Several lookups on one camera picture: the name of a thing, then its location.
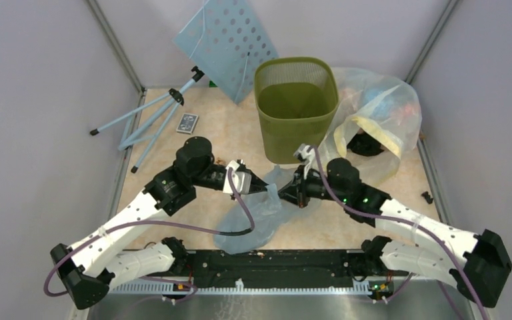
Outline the light blue trash bag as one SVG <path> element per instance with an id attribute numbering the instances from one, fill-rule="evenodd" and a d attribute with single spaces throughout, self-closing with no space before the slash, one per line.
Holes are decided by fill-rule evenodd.
<path id="1" fill-rule="evenodd" d="M 243 201 L 255 222 L 255 229 L 242 236 L 213 237 L 214 245 L 228 254 L 245 253 L 258 249 L 270 242 L 278 228 L 298 216 L 308 216 L 320 208 L 317 199 L 309 201 L 308 206 L 300 208 L 279 198 L 277 192 L 293 180 L 295 169 L 274 166 L 263 177 L 270 184 L 263 193 L 243 196 Z"/>

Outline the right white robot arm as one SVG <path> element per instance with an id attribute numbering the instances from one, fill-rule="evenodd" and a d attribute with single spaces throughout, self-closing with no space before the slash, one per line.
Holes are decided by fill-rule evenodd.
<path id="1" fill-rule="evenodd" d="M 353 220 L 407 238 L 406 243 L 376 236 L 364 241 L 364 265 L 381 275 L 387 269 L 406 271 L 455 287 L 464 297 L 486 308 L 496 307 L 512 271 L 500 235 L 452 227 L 400 203 L 360 179 L 344 158 L 331 160 L 324 172 L 299 166 L 292 181 L 279 190 L 283 200 L 305 207 L 310 199 L 340 201 Z"/>

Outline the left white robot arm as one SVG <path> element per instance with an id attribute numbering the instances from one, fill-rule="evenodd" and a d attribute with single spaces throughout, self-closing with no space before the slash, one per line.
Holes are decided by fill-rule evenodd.
<path id="1" fill-rule="evenodd" d="M 175 238 L 133 253 L 123 250 L 152 225 L 166 225 L 214 235 L 236 237 L 255 229 L 254 218 L 246 210 L 248 227 L 240 231 L 217 231 L 171 222 L 170 218 L 196 199 L 196 188 L 204 187 L 234 198 L 241 206 L 242 195 L 267 190 L 243 160 L 218 165 L 211 142 L 192 137 L 176 151 L 173 164 L 150 180 L 137 196 L 116 216 L 86 238 L 70 245 L 56 245 L 50 252 L 54 263 L 48 274 L 44 292 L 52 297 L 49 283 L 53 275 L 60 278 L 63 291 L 78 310 L 88 309 L 102 300 L 118 285 L 151 273 L 180 275 L 186 270 L 186 252 Z"/>

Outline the black crumpled trash bag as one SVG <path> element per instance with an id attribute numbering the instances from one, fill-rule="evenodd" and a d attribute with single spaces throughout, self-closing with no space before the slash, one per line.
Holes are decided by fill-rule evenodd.
<path id="1" fill-rule="evenodd" d="M 364 157 L 374 157 L 385 151 L 382 144 L 366 132 L 356 134 L 348 142 L 347 150 Z"/>

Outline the green plastic trash bin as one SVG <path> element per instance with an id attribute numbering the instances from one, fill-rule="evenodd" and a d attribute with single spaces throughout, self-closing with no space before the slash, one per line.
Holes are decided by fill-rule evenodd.
<path id="1" fill-rule="evenodd" d="M 272 59 L 254 78 L 254 96 L 266 158 L 292 164 L 301 145 L 318 145 L 339 106 L 331 67 L 315 57 Z"/>

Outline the playing card deck box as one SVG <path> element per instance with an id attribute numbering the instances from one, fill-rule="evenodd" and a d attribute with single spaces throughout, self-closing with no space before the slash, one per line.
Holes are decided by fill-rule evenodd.
<path id="1" fill-rule="evenodd" d="M 198 115 L 192 113 L 184 113 L 178 123 L 176 132 L 192 135 L 196 128 L 198 120 Z"/>

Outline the clear yellow-banded plastic bag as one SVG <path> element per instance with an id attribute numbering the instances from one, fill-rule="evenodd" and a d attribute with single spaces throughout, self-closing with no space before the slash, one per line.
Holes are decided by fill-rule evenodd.
<path id="1" fill-rule="evenodd" d="M 397 77 L 366 69 L 335 67 L 333 74 L 339 104 L 318 147 L 321 162 L 346 158 L 362 181 L 378 186 L 398 172 L 402 157 L 417 144 L 422 122 L 417 92 Z M 379 154 L 350 150 L 348 145 L 361 133 L 380 143 Z"/>

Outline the blue tripod stand legs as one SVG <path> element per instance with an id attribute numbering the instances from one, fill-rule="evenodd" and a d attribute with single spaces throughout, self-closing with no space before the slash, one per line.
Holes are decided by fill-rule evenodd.
<path id="1" fill-rule="evenodd" d="M 144 152 L 140 155 L 137 162 L 132 166 L 131 172 L 136 173 L 142 162 L 145 160 L 146 156 L 152 149 L 154 143 L 159 138 L 159 136 L 162 134 L 162 131 L 166 128 L 168 122 L 172 119 L 173 115 L 175 114 L 176 110 L 179 107 L 182 107 L 185 105 L 185 98 L 184 94 L 187 92 L 192 86 L 196 83 L 198 83 L 204 76 L 205 73 L 198 68 L 198 66 L 194 66 L 191 70 L 193 72 L 193 76 L 186 82 L 180 89 L 174 89 L 170 88 L 164 95 L 158 96 L 154 100 L 150 101 L 149 103 L 146 103 L 144 105 L 141 105 L 137 107 L 136 109 L 98 127 L 95 129 L 90 130 L 89 134 L 91 136 L 96 136 L 100 132 L 106 130 L 107 128 L 126 120 L 125 128 L 123 131 L 123 136 L 121 138 L 121 141 L 119 143 L 118 149 L 120 151 L 129 149 L 133 147 L 135 144 L 142 142 L 142 141 L 149 141 L 149 144 L 146 146 L 146 149 Z M 138 126 L 136 129 L 134 129 L 132 132 L 130 132 L 131 129 L 131 122 L 135 118 L 136 114 L 141 113 L 144 109 L 149 108 L 153 106 L 154 104 L 164 100 L 164 104 L 158 108 L 150 117 L 146 119 L 146 121 Z M 144 136 L 146 131 L 160 118 L 163 116 L 163 114 L 169 110 L 168 116 L 163 120 L 161 125 L 159 126 L 158 130 L 150 136 Z"/>

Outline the small black clip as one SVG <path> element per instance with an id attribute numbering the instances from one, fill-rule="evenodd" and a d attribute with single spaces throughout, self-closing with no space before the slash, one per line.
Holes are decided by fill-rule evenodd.
<path id="1" fill-rule="evenodd" d="M 422 198 L 428 203 L 432 204 L 434 202 L 434 198 L 431 196 L 431 194 L 428 191 L 425 191 L 421 194 Z"/>

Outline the blue perforated music stand desk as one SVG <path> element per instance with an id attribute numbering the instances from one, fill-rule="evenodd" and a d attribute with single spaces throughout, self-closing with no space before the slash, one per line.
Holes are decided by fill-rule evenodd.
<path id="1" fill-rule="evenodd" d="M 203 1 L 173 42 L 235 104 L 253 90 L 257 68 L 279 57 L 257 14 L 239 0 Z"/>

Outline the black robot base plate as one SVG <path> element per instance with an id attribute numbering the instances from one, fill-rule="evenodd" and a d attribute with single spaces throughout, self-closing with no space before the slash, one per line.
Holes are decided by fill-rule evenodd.
<path id="1" fill-rule="evenodd" d="M 248 289 L 350 288 L 370 277 L 406 276 L 390 271 L 380 258 L 358 249 L 277 249 L 228 254 L 222 250 L 186 250 L 181 241 L 163 240 L 178 257 L 161 277 L 182 277 L 200 289 L 232 288 L 242 280 Z"/>

